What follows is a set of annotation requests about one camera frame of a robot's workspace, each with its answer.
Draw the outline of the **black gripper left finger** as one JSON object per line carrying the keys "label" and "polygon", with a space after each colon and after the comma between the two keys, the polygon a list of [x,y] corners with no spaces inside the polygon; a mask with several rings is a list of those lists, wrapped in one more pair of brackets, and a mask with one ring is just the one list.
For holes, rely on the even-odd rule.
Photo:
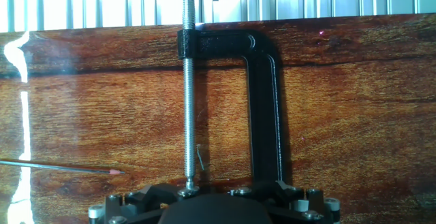
{"label": "black gripper left finger", "polygon": [[157,224],[165,206],[181,200],[180,189],[170,184],[158,184],[124,195],[108,195],[102,204],[89,207],[89,224]]}

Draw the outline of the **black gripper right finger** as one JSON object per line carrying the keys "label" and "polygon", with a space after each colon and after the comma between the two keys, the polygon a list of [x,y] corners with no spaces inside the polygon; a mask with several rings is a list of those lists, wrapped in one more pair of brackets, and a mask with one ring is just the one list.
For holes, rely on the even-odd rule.
{"label": "black gripper right finger", "polygon": [[228,195],[259,204],[260,210],[248,208],[250,217],[259,214],[266,218],[263,221],[256,217],[256,223],[341,223],[341,202],[337,198],[325,197],[319,189],[293,187],[276,180],[237,187],[229,190]]}

